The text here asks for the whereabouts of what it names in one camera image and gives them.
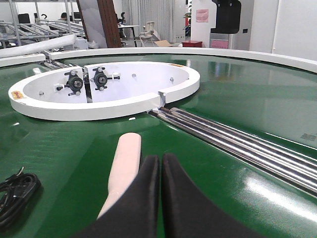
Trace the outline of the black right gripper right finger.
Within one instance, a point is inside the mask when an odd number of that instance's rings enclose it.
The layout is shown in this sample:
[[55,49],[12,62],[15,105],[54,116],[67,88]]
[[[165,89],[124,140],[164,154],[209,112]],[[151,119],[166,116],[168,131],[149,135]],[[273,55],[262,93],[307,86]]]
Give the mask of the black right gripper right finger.
[[211,202],[194,184],[176,155],[162,158],[161,200],[167,238],[260,238]]

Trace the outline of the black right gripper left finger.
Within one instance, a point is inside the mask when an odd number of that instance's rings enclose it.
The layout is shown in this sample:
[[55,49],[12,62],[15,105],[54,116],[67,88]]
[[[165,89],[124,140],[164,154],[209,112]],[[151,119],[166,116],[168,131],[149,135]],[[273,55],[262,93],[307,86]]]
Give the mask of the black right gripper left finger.
[[159,207],[159,157],[149,155],[115,204],[75,238],[155,238]]

